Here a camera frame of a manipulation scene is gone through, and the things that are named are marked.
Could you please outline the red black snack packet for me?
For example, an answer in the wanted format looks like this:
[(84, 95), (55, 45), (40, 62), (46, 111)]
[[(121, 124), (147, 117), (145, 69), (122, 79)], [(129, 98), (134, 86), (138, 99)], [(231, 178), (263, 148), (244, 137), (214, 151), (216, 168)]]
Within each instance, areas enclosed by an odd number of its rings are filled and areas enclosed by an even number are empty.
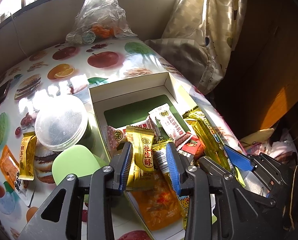
[(183, 155), (191, 163), (203, 155), (205, 145), (200, 139), (190, 132), (185, 133), (175, 141), (176, 150), (179, 155)]

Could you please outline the yellow peanut candy packet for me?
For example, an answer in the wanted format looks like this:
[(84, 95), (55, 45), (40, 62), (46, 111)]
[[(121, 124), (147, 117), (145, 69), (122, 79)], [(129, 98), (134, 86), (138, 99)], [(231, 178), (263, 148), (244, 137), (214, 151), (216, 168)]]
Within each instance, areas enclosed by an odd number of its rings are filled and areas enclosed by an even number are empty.
[(152, 154), (154, 131), (142, 127), (127, 126), (125, 136), (133, 147), (133, 157), (126, 190), (150, 190), (154, 184), (154, 162)]

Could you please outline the white orange konjac snack pouch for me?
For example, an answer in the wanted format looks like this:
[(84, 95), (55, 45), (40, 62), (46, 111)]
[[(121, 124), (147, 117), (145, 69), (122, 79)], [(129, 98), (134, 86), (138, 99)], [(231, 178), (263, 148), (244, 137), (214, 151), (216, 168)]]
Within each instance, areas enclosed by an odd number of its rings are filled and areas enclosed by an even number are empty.
[(155, 171), (152, 172), (151, 187), (148, 190), (132, 191), (144, 223), (151, 231), (163, 229), (183, 220), (185, 211), (167, 176), (165, 148), (169, 140), (152, 146)]

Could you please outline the long gold snack bar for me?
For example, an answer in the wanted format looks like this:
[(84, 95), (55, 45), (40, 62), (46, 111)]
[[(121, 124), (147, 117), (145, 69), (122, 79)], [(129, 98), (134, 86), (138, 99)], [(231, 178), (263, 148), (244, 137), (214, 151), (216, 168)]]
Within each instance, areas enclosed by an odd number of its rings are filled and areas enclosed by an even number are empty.
[(183, 228), (186, 229), (188, 221), (189, 197), (180, 196), (180, 179), (176, 178), (178, 172), (176, 168), (176, 155), (179, 155), (176, 146), (170, 140), (155, 143), (152, 146), (154, 160), (162, 172), (171, 192), (176, 195), (182, 216)]

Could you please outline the floral pink cloth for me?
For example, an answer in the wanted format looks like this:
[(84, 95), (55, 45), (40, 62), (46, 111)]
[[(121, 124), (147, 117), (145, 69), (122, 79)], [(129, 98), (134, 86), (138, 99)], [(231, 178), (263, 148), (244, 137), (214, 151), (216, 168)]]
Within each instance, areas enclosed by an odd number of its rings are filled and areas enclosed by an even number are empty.
[(279, 139), (271, 140), (273, 128), (261, 129), (240, 140), (241, 145), (249, 155), (264, 153), (276, 161), (295, 168), (298, 164), (298, 152), (287, 129), (283, 129)]

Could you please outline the white red candy packet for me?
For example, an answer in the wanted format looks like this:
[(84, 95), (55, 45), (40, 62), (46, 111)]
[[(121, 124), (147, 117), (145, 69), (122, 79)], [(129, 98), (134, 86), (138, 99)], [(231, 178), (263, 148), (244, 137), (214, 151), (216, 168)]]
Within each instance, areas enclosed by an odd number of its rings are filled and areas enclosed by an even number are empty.
[(176, 148), (190, 139), (191, 135), (182, 128), (167, 103), (149, 111), (149, 116), (156, 124), (160, 123), (168, 137), (173, 140)]

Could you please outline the green cream jar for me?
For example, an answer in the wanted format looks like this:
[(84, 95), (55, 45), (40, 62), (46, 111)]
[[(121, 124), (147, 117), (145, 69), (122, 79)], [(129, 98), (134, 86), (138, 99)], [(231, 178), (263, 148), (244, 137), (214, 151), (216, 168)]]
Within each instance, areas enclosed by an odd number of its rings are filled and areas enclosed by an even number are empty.
[(68, 174), (78, 178), (93, 174), (109, 162), (94, 155), (83, 145), (74, 145), (60, 153), (52, 164), (52, 176), (59, 185)]

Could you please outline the white cardboard box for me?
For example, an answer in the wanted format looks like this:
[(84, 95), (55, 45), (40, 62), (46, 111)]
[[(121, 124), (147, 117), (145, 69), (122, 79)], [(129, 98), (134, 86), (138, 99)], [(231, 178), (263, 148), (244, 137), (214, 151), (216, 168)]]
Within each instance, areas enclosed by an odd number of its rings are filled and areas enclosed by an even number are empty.
[(167, 103), (174, 117), (183, 129), (190, 128), (182, 115), (198, 106), (205, 114), (211, 126), (222, 141), (236, 150), (240, 150), (238, 140), (234, 137), (223, 118), (212, 104), (186, 81), (169, 72), (137, 76), (90, 88), (97, 129), (107, 158), (111, 159), (118, 150), (109, 146), (107, 126), (125, 127), (144, 121), (149, 111)]

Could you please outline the clear jar with dark contents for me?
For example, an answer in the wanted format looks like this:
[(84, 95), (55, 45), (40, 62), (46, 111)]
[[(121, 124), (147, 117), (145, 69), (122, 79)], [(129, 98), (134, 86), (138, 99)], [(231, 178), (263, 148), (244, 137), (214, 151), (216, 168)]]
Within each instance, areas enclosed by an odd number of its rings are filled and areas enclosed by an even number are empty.
[(43, 146), (54, 152), (62, 152), (76, 144), (91, 150), (95, 141), (88, 112), (74, 95), (46, 100), (35, 120), (35, 135)]

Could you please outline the small yellow candy packet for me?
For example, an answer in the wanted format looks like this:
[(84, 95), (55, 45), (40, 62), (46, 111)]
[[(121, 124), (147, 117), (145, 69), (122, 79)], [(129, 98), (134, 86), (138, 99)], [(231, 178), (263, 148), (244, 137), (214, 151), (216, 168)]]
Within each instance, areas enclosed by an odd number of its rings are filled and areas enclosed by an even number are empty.
[(22, 180), (34, 180), (34, 156), (37, 144), (35, 132), (24, 133), (19, 155), (19, 178)]

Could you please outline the orange flat snack packet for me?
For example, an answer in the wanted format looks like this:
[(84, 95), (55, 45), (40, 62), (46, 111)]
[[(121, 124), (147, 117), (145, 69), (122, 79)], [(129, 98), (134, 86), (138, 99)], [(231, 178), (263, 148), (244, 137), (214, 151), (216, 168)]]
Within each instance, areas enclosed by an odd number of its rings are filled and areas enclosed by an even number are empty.
[(5, 145), (2, 150), (2, 155), (0, 158), (0, 170), (12, 189), (15, 189), (16, 175), (19, 171), (19, 163), (7, 145)]

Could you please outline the beige curtain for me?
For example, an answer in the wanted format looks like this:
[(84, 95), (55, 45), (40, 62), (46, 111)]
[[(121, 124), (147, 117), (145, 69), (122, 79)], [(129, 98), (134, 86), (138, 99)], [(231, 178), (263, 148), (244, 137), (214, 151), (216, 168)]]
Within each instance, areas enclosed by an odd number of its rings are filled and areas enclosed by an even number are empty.
[(225, 77), (247, 0), (177, 0), (160, 39), (145, 43), (202, 94)]

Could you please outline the clear plastic bag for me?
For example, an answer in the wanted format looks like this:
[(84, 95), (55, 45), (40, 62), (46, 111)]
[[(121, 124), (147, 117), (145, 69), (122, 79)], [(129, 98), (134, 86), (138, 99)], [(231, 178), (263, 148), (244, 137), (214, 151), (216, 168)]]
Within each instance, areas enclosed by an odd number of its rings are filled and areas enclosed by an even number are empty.
[(92, 44), (113, 37), (136, 37), (118, 0), (84, 0), (66, 42)]

